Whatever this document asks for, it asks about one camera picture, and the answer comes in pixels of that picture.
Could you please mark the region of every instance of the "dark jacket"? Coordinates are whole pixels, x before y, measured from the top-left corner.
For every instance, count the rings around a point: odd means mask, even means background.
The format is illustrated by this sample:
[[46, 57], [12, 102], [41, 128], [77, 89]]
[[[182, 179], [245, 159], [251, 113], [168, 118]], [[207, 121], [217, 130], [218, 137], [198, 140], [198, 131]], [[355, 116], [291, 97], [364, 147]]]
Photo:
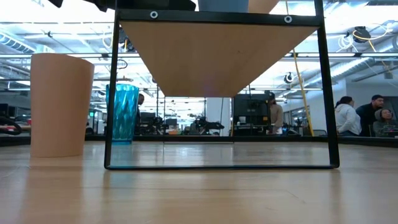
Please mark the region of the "dark jacket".
[[141, 113], [139, 112], [139, 107], [137, 106], [136, 126], [140, 126], [140, 124], [141, 124]]
[[388, 133], [390, 130], [398, 128], [398, 123], [396, 120], [392, 119], [390, 121], [386, 121], [381, 117], [382, 109], [377, 110], [374, 113], [377, 121], [373, 123], [373, 131], [376, 134], [376, 137], [389, 137]]
[[378, 110], [374, 109], [372, 104], [362, 105], [356, 109], [356, 113], [361, 117], [362, 131], [360, 136], [371, 137], [374, 136], [373, 123], [376, 121], [374, 113]]

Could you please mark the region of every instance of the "blue cup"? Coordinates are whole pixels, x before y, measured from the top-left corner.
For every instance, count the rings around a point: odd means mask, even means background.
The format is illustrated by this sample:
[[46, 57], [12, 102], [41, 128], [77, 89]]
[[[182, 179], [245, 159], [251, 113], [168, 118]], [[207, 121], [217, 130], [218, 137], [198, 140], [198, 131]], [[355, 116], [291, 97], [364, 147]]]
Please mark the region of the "blue cup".
[[198, 0], [199, 11], [248, 12], [249, 0]]
[[[112, 128], [113, 143], [131, 144], [136, 125], [138, 97], [138, 87], [129, 84], [116, 84]], [[106, 102], [108, 105], [109, 85], [106, 85]]]

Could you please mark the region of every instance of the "white shirt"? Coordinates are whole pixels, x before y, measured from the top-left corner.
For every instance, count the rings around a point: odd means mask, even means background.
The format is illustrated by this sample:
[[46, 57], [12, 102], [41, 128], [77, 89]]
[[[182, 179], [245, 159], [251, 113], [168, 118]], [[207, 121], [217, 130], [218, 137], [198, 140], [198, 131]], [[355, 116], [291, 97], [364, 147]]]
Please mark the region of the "white shirt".
[[361, 133], [361, 117], [356, 114], [351, 105], [340, 104], [335, 110], [336, 126], [339, 133], [351, 131], [359, 135]]

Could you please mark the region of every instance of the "metal stand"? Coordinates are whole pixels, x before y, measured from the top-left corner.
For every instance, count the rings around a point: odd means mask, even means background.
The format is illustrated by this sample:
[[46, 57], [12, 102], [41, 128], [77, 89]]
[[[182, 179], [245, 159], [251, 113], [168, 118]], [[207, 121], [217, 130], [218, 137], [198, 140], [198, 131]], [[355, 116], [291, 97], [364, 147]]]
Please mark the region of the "metal stand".
[[[113, 32], [111, 83], [109, 85], [108, 123], [105, 144], [104, 166], [109, 170], [184, 170], [184, 169], [334, 169], [340, 166], [338, 152], [333, 92], [330, 76], [330, 65], [326, 42], [325, 21], [323, 18], [323, 1], [315, 0], [316, 16], [284, 16], [270, 14], [242, 14], [234, 12], [192, 12], [192, 11], [150, 11], [118, 8], [115, 1], [115, 17]], [[118, 61], [119, 21], [151, 21], [151, 22], [200, 22], [219, 24], [256, 24], [265, 26], [312, 26], [318, 27], [318, 47], [322, 71], [323, 99], [325, 102], [326, 126], [328, 131], [328, 147], [330, 165], [326, 166], [287, 166], [287, 165], [243, 165], [243, 166], [112, 166], [112, 127], [114, 112], [114, 96], [116, 91], [116, 67]]]

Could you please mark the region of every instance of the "wooden tabletop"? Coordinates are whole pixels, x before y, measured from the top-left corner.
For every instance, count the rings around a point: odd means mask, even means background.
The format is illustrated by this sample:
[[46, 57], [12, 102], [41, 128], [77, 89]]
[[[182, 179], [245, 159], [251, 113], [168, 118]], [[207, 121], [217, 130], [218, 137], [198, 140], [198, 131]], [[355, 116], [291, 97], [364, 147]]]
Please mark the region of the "wooden tabletop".
[[[395, 224], [398, 151], [341, 147], [338, 170], [110, 172], [104, 143], [82, 157], [29, 159], [0, 147], [1, 224]], [[167, 144], [114, 147], [113, 162], [324, 164], [322, 143]]]

